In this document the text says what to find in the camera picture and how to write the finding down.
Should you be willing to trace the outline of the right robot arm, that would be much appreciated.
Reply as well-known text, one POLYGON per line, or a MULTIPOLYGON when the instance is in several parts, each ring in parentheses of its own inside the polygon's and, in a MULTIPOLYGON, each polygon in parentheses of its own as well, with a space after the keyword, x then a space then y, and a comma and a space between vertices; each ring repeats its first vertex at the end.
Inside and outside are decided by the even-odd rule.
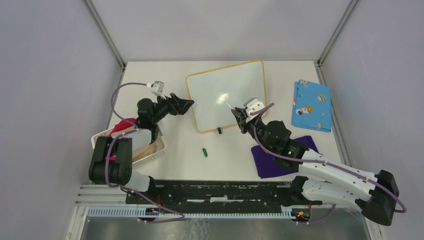
POLYGON ((267 109, 231 107, 230 111, 242 134, 249 134, 281 167, 300 174, 288 191, 293 203, 319 201, 351 207, 383 226, 391 226, 396 213, 406 212, 391 172, 364 171, 326 158, 291 139, 283 121, 263 123, 267 109))

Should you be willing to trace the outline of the green marker cap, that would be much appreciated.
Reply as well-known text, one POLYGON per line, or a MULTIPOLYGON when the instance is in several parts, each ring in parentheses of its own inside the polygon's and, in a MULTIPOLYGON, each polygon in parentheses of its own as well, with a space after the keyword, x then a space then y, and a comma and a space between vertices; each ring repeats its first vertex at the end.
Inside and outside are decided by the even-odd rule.
POLYGON ((203 149, 202 149, 202 152, 203 152, 204 157, 205 157, 205 158, 207 158, 207 157, 208 157, 208 152, 207 152, 207 150, 206 150, 205 148, 203 148, 203 149))

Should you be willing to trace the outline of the yellow framed whiteboard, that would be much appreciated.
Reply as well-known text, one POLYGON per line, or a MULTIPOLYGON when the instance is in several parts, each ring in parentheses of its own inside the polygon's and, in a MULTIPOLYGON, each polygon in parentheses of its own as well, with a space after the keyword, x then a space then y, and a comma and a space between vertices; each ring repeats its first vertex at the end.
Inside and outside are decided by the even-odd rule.
POLYGON ((253 60, 189 74, 186 79, 194 122, 200 133, 237 124, 233 107, 243 107, 251 98, 268 104, 265 64, 253 60))

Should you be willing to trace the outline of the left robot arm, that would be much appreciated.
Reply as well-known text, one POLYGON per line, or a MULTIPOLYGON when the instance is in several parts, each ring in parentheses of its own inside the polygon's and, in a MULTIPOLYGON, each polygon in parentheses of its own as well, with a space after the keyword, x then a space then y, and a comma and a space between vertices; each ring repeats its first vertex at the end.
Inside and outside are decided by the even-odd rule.
POLYGON ((180 98, 174 93, 159 96, 156 102, 149 98, 139 100, 138 117, 131 127, 115 136, 97 138, 88 169, 89 179, 95 184, 137 191, 137 196, 145 204, 153 203, 157 198, 154 179, 134 170, 133 158, 142 148, 154 146, 160 136, 159 121, 167 115, 184 115, 194 103, 194 100, 180 98))

